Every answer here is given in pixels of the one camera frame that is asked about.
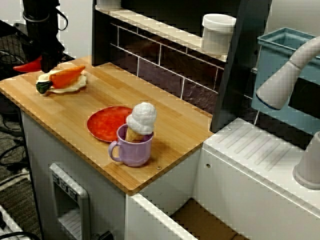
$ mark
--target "red object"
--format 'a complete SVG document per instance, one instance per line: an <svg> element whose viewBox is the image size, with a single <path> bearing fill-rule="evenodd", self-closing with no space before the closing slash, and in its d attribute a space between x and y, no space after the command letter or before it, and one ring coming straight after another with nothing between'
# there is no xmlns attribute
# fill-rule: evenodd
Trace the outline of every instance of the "red object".
<svg viewBox="0 0 320 240"><path fill-rule="evenodd" d="M87 121L89 132L99 140L109 142L118 140L117 130L126 123L132 109L123 106L110 106L94 113Z"/></svg>
<svg viewBox="0 0 320 240"><path fill-rule="evenodd" d="M41 62L40 62L41 60L42 60L42 56L39 56L36 60L31 61L27 64L14 66L13 70L17 72L23 72L23 73L41 71Z"/></svg>

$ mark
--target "white container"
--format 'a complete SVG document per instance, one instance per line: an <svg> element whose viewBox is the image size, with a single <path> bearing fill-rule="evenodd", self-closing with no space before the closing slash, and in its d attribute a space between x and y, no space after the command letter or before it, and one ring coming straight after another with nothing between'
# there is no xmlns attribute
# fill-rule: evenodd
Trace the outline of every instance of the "white container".
<svg viewBox="0 0 320 240"><path fill-rule="evenodd" d="M203 16L203 36L201 48L215 55L226 55L234 32L236 18L224 14Z"/></svg>
<svg viewBox="0 0 320 240"><path fill-rule="evenodd" d="M108 12L117 11L121 9L121 0L97 0L96 6Z"/></svg>

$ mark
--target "red plate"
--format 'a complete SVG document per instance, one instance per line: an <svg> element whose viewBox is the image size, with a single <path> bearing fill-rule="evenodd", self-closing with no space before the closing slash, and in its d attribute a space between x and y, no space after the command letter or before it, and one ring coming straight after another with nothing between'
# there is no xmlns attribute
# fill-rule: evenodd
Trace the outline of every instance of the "red plate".
<svg viewBox="0 0 320 240"><path fill-rule="evenodd" d="M109 142L118 140L117 130L126 123L132 109L123 106L110 106L89 117L86 126L89 132L99 140Z"/></svg>

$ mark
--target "dark tile backsplash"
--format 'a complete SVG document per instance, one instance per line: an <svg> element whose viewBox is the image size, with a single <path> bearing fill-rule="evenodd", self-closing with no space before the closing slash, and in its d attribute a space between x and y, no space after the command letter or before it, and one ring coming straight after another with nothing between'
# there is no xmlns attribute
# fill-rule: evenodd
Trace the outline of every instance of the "dark tile backsplash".
<svg viewBox="0 0 320 240"><path fill-rule="evenodd" d="M160 65L194 82L214 89L217 67L162 46Z"/></svg>
<svg viewBox="0 0 320 240"><path fill-rule="evenodd" d="M183 78L151 62L139 60L138 77L180 98Z"/></svg>
<svg viewBox="0 0 320 240"><path fill-rule="evenodd" d="M218 94L187 79L184 80L182 99L213 114Z"/></svg>
<svg viewBox="0 0 320 240"><path fill-rule="evenodd" d="M137 75L138 72L138 57L135 55L132 55L128 52L125 52L115 46L110 46L110 57L111 62L128 71L129 73L132 73L134 75Z"/></svg>
<svg viewBox="0 0 320 240"><path fill-rule="evenodd" d="M119 47L147 59L155 64L159 62L160 44L135 33L119 28Z"/></svg>
<svg viewBox="0 0 320 240"><path fill-rule="evenodd" d="M122 27L122 28L124 28L124 29L128 29L128 30L130 30L130 31L132 31L132 32L135 32L135 33L137 32L137 29L138 29L136 26L131 25L131 24L127 23L127 22L121 21L121 20L119 20L119 19L116 19L116 18L114 18L114 17L112 17L111 23L112 23L113 25L117 25L117 26L119 26L119 27Z"/></svg>
<svg viewBox="0 0 320 240"><path fill-rule="evenodd" d="M188 48L187 53L198 58L198 59L201 59L201 60L204 60L208 63L214 64L218 67L225 68L226 63L224 61L221 61L221 60L216 59L214 57L208 56L206 54L203 54L201 52L198 52L198 51L190 49L190 48Z"/></svg>
<svg viewBox="0 0 320 240"><path fill-rule="evenodd" d="M146 30L143 30L143 29L138 29L138 34L142 35L142 36L145 36L146 38L149 38L149 39L152 39L154 41L157 41L158 43L161 43L163 45L166 45L166 46L169 46L171 48L174 48L174 49L177 49L183 53L186 52L187 50L187 47L186 46L182 46L180 45L179 43L176 43L174 41L170 41L168 39L165 39L161 36L158 36L158 35L155 35L153 34L152 32L149 32L149 31L146 31Z"/></svg>
<svg viewBox="0 0 320 240"><path fill-rule="evenodd" d="M118 46L118 27L115 25L110 26L111 36L110 36L110 42L111 44Z"/></svg>
<svg viewBox="0 0 320 240"><path fill-rule="evenodd" d="M225 62L187 49L176 42L121 20L114 19L112 24L120 26L111 27L111 43L114 45L111 46L113 64L134 75L138 74L140 78L168 93L214 114ZM238 117L306 149L312 135L251 107L255 78L256 74L251 72Z"/></svg>

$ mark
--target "white ice cream scoop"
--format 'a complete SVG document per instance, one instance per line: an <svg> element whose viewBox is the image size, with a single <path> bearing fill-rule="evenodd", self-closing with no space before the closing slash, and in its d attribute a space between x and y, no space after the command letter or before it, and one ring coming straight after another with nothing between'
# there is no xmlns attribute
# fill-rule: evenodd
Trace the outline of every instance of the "white ice cream scoop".
<svg viewBox="0 0 320 240"><path fill-rule="evenodd" d="M136 105L132 114L126 118L128 127L140 135L148 135L154 131L157 118L156 108L147 102Z"/></svg>

